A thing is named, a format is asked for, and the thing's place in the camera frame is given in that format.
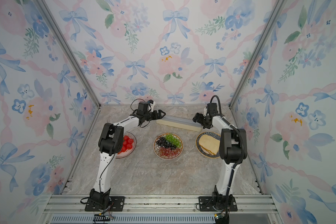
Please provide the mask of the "right aluminium corner post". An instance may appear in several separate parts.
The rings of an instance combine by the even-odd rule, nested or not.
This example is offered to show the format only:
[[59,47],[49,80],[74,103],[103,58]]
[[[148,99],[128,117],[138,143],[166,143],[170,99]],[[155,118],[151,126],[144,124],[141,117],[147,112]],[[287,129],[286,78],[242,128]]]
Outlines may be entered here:
[[234,95],[231,99],[231,102],[229,103],[229,108],[230,110],[233,109],[233,107],[236,105],[238,98],[240,96],[240,93],[243,90],[243,87],[245,85],[245,82],[247,81],[247,79],[250,76],[250,72],[253,70],[253,67],[255,65],[255,63],[258,61],[258,58],[263,50],[263,48],[265,47],[265,44],[267,42],[267,39],[269,38],[269,35],[272,32],[273,27],[275,26],[275,23],[277,22],[278,18],[280,17],[280,14],[283,10],[283,7],[285,5],[286,1],[284,0],[278,0],[272,10],[272,13],[269,17],[269,20],[265,26],[265,28],[263,29],[262,33],[261,33],[261,38],[259,39],[259,41],[257,42],[257,45],[252,53],[252,58],[250,60],[250,62],[247,65],[247,68],[245,69],[244,74],[242,75],[237,89],[234,92]]

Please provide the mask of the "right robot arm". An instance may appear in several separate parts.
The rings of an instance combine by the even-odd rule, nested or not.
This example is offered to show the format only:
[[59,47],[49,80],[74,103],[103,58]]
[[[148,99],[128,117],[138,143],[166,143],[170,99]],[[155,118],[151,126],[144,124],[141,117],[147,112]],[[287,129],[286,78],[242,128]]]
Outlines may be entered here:
[[220,134],[219,155],[223,161],[219,180],[212,193],[212,207],[228,211],[232,203],[231,187],[237,169],[247,157],[246,131],[235,127],[220,112],[221,106],[208,103],[204,113],[196,113],[193,121],[203,128],[217,128]]

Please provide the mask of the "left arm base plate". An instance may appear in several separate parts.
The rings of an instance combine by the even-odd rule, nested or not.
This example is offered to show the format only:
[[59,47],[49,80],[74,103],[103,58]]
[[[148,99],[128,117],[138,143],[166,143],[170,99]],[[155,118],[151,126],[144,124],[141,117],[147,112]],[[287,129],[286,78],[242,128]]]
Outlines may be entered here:
[[103,209],[103,206],[94,202],[87,202],[85,205],[86,212],[109,212],[109,211],[123,211],[125,197],[124,196],[110,196],[108,207]]

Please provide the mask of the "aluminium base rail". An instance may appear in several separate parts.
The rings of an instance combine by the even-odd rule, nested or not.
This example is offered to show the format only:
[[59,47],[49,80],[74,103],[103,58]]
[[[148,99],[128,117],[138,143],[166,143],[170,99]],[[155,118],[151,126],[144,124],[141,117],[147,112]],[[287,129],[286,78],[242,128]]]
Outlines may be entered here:
[[238,211],[200,211],[197,195],[127,195],[123,211],[86,212],[85,195],[53,195],[40,224],[281,224],[270,195],[235,195]]

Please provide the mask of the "red strawberries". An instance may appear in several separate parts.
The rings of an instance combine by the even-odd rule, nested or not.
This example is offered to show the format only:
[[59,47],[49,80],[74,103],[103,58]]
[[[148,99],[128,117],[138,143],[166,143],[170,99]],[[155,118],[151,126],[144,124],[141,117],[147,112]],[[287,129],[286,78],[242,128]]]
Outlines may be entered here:
[[131,150],[133,148],[133,143],[134,143],[134,139],[125,135],[123,138],[123,146],[121,150],[118,152],[118,154],[125,153],[128,150]]

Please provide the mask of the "bread slices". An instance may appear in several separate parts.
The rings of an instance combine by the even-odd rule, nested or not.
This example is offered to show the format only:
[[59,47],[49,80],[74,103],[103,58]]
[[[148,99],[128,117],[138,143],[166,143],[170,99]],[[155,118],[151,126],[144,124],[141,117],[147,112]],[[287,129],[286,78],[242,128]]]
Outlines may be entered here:
[[212,136],[204,134],[200,137],[198,142],[205,151],[212,155],[216,155],[219,152],[220,140]]

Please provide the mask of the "green grapes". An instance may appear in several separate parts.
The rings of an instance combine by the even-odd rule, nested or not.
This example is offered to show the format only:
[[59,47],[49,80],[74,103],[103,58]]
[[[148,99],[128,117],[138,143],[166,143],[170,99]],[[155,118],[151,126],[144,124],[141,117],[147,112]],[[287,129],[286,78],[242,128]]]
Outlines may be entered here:
[[180,148],[182,146],[181,141],[173,134],[165,135],[165,139],[172,147]]

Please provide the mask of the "aluminium corner post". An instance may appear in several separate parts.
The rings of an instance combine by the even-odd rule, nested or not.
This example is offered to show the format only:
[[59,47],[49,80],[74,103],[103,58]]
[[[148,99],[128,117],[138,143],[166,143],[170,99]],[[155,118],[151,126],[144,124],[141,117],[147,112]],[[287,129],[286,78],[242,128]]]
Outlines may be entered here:
[[52,32],[56,36],[57,41],[58,41],[61,49],[64,52],[64,55],[67,57],[69,63],[74,68],[74,70],[75,70],[76,74],[78,75],[80,81],[82,82],[84,88],[88,92],[88,95],[92,98],[95,106],[98,109],[100,109],[101,108],[101,103],[99,102],[98,97],[96,96],[95,92],[93,91],[92,87],[90,86],[90,84],[88,82],[88,79],[83,74],[79,63],[74,56],[73,51],[71,50],[68,42],[64,38],[64,35],[63,35],[62,31],[60,30],[58,23],[56,22],[56,20],[54,19],[51,11],[48,8],[48,5],[46,4],[45,1],[33,1],[33,2],[37,6],[39,12],[41,13],[41,15],[43,16],[45,21],[48,23],[48,27],[50,29],[52,29]]
[[267,39],[269,38],[269,35],[272,32],[273,27],[275,26],[275,23],[277,22],[278,18],[280,17],[280,14],[283,10],[283,7],[285,5],[286,1],[284,0],[278,0],[272,10],[272,13],[269,17],[269,20],[265,26],[265,28],[263,29],[262,33],[261,33],[261,38],[259,39],[259,41],[257,42],[257,45],[252,53],[252,58],[250,60],[250,62],[247,65],[247,68],[245,69],[244,74],[242,75],[237,89],[234,92],[234,95],[231,99],[231,102],[229,103],[229,108],[230,110],[233,109],[233,107],[236,105],[238,98],[240,96],[240,93],[243,90],[243,87],[245,85],[245,82],[247,81],[247,79],[250,76],[250,72],[253,70],[253,67],[255,65],[255,63],[258,61],[258,58],[263,50],[263,48],[265,47],[265,44],[267,42]]

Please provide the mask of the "red grapes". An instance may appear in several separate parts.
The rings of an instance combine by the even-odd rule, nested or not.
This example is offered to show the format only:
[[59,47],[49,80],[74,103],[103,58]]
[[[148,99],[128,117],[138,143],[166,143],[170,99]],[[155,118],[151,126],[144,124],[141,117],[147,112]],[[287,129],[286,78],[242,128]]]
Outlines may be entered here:
[[158,155],[165,159],[172,159],[179,156],[181,151],[182,150],[180,148],[171,149],[162,147],[159,149]]

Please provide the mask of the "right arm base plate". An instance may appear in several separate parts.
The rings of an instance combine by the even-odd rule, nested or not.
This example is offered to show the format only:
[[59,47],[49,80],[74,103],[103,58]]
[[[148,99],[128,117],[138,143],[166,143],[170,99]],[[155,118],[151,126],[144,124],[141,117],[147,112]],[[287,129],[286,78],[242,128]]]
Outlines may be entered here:
[[[235,197],[232,195],[228,197],[228,212],[238,211],[237,203]],[[199,210],[200,211],[214,211],[214,212],[223,212],[225,209],[225,203],[223,205],[215,205],[213,203],[212,197],[201,196],[198,198]]]

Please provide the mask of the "left aluminium corner post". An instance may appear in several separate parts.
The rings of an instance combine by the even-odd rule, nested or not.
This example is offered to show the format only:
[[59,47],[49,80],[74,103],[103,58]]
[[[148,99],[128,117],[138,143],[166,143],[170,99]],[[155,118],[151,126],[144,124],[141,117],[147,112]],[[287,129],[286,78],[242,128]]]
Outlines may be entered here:
[[82,82],[84,88],[88,92],[88,95],[92,98],[95,106],[98,109],[100,109],[101,108],[101,103],[99,102],[98,97],[96,96],[95,92],[93,91],[92,87],[90,86],[90,84],[88,82],[88,79],[83,74],[79,63],[74,56],[73,51],[71,50],[68,42],[64,38],[64,35],[63,35],[62,31],[60,30],[58,23],[56,22],[56,20],[54,19],[51,11],[48,8],[48,5],[46,4],[45,1],[33,1],[33,2],[37,6],[39,12],[41,13],[41,15],[43,16],[45,21],[48,23],[48,27],[50,29],[52,29],[52,32],[56,36],[57,41],[58,41],[61,49],[64,52],[64,55],[67,57],[69,63],[74,68],[74,70],[75,70],[76,74],[78,75],[80,81]]

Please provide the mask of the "patterned fruit plate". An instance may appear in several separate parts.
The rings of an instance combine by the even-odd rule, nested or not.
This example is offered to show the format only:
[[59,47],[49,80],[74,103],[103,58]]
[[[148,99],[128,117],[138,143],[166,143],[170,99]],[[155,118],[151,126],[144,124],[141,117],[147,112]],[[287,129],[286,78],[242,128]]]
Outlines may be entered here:
[[154,140],[154,152],[161,159],[175,159],[183,152],[183,140],[175,133],[162,133]]

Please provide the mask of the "plastic wrap dispenser box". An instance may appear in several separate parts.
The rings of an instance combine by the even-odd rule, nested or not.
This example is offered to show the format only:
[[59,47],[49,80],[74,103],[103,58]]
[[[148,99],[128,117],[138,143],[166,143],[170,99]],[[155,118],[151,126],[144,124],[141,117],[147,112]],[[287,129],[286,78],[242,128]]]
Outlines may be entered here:
[[162,119],[156,120],[156,123],[160,125],[176,127],[176,128],[195,131],[195,132],[200,132],[203,129],[199,123],[195,123],[192,120],[168,116],[168,115],[165,115]]

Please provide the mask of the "glass plate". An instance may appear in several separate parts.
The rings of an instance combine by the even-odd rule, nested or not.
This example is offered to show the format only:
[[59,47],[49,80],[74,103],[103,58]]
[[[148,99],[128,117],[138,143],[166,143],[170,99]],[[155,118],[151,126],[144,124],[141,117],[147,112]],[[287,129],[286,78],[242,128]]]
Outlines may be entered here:
[[121,151],[117,153],[117,159],[129,156],[135,150],[137,144],[136,137],[131,132],[125,132],[123,137],[123,146]]

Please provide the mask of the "black grapes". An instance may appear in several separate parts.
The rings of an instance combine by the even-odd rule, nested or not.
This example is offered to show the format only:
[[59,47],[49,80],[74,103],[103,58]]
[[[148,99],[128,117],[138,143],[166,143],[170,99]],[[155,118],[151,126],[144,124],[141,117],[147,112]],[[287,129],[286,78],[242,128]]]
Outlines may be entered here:
[[156,144],[160,147],[163,148],[171,148],[171,149],[176,149],[175,147],[172,147],[165,139],[165,137],[160,137],[157,141]]

